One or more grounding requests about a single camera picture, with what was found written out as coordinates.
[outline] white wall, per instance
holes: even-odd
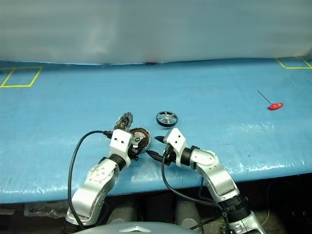
[[[138,63],[312,54],[312,0],[0,0],[0,60]]]

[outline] screwdriver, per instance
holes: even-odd
[[[281,108],[284,105],[282,102],[273,103],[270,99],[268,99],[266,96],[264,96],[259,90],[258,90],[258,92],[262,95],[262,97],[265,98],[266,101],[268,101],[270,103],[270,106],[268,107],[268,109],[270,111],[277,110],[277,109]]]

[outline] blue table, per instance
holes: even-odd
[[[144,127],[153,137],[168,131],[156,123],[156,114],[176,113],[188,144],[216,152],[237,182],[312,172],[311,57],[279,61],[1,62],[0,202],[66,199],[79,139],[91,130],[112,129],[127,111],[134,115],[132,127]],[[257,90],[284,107],[269,111]],[[150,149],[163,148],[151,142]],[[73,191],[108,150],[104,136],[86,139],[75,162]],[[176,188],[200,183],[199,175],[184,166],[172,164],[166,175]],[[142,154],[121,172],[109,195],[161,189],[160,163]]]

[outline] metal shaft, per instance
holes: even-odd
[[[266,101],[268,101],[270,104],[273,104],[273,102],[270,99],[268,99],[266,96],[264,96],[259,90],[258,92],[262,95],[262,97],[265,98]]]

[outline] black wheel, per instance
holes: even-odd
[[[161,111],[157,114],[156,121],[159,125],[170,128],[176,125],[177,116],[170,111]]]

